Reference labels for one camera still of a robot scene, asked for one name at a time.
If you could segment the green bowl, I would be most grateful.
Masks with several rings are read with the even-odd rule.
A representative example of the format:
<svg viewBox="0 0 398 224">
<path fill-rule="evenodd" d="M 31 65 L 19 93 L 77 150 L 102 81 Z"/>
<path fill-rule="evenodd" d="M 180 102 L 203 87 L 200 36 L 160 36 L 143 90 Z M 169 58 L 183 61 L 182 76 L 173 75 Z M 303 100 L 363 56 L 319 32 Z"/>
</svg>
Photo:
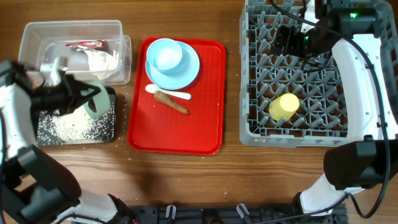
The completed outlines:
<svg viewBox="0 0 398 224">
<path fill-rule="evenodd" d="M 86 110 L 88 116 L 91 119 L 97 120 L 100 119 L 103 115 L 105 115 L 110 107 L 110 99 L 108 92 L 106 91 L 105 87 L 102 85 L 101 82 L 97 80 L 86 80 L 84 83 L 97 86 L 100 88 L 100 92 L 92 97 L 91 100 L 87 101 L 83 106 Z"/>
</svg>

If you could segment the white napkin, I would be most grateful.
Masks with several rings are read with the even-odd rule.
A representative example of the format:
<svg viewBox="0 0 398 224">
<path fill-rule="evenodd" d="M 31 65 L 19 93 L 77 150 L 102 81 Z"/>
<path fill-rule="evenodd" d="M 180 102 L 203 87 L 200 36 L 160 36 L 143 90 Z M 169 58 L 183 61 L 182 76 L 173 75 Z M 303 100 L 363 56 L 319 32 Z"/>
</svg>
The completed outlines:
<svg viewBox="0 0 398 224">
<path fill-rule="evenodd" d="M 119 52 L 113 51 L 111 54 L 101 50 L 83 49 L 88 57 L 88 71 L 99 80 L 115 77 L 120 71 Z"/>
</svg>

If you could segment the red snack wrapper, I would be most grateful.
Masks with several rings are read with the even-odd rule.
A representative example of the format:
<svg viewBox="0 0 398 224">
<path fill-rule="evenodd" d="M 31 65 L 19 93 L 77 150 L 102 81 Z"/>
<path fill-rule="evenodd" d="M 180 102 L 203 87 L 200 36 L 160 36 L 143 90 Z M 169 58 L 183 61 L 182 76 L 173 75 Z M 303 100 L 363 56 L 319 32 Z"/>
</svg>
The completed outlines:
<svg viewBox="0 0 398 224">
<path fill-rule="evenodd" d="M 105 40 L 91 40 L 83 42 L 72 42 L 65 44 L 66 47 L 74 47 L 79 49 L 100 49 L 105 47 Z"/>
</svg>

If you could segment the yellow plastic cup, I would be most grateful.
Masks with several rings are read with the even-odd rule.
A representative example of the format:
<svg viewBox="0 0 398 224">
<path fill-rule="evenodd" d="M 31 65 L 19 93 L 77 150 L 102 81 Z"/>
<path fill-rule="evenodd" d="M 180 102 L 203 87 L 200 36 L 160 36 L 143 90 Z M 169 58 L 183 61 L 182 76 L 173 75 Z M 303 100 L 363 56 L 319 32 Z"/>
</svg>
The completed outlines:
<svg viewBox="0 0 398 224">
<path fill-rule="evenodd" d="M 270 116 L 279 121 L 282 118 L 289 120 L 300 107 L 300 101 L 292 93 L 286 93 L 273 100 L 269 106 Z"/>
</svg>

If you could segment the light blue rice bowl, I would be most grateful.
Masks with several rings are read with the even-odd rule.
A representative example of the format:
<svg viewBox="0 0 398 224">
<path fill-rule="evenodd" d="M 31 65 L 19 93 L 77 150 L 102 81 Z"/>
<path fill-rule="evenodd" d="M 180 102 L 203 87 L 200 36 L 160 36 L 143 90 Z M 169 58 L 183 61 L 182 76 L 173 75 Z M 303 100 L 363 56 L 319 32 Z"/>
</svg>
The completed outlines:
<svg viewBox="0 0 398 224">
<path fill-rule="evenodd" d="M 176 68 L 183 57 L 183 50 L 176 40 L 161 38 L 153 41 L 146 52 L 149 65 L 160 72 Z"/>
</svg>

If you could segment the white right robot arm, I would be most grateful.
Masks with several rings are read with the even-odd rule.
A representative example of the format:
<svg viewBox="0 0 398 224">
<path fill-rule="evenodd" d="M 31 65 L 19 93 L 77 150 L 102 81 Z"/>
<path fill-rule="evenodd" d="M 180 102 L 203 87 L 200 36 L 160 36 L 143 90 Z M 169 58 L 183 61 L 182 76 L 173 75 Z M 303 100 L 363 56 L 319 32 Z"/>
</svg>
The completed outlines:
<svg viewBox="0 0 398 224">
<path fill-rule="evenodd" d="M 308 60 L 330 53 L 340 73 L 347 141 L 325 153 L 323 175 L 297 195 L 302 214 L 325 216 L 347 198 L 381 186 L 377 210 L 397 174 L 397 90 L 386 42 L 396 32 L 382 1 L 309 1 L 299 30 L 278 28 L 272 49 Z"/>
</svg>

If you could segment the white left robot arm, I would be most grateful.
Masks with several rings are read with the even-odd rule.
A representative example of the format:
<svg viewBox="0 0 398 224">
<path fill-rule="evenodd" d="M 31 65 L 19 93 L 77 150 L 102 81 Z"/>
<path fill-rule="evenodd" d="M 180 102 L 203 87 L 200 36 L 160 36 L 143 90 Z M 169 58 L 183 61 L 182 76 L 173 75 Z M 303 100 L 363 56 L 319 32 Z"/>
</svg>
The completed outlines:
<svg viewBox="0 0 398 224">
<path fill-rule="evenodd" d="M 1 62 L 1 214 L 18 223 L 139 223 L 122 200 L 82 190 L 73 174 L 37 143 L 35 115 L 42 111 L 65 115 L 85 105 L 99 115 L 99 97 L 108 103 L 110 89 L 67 75 L 54 62 L 41 75 L 51 84 L 33 87 L 29 72 L 12 60 Z"/>
</svg>

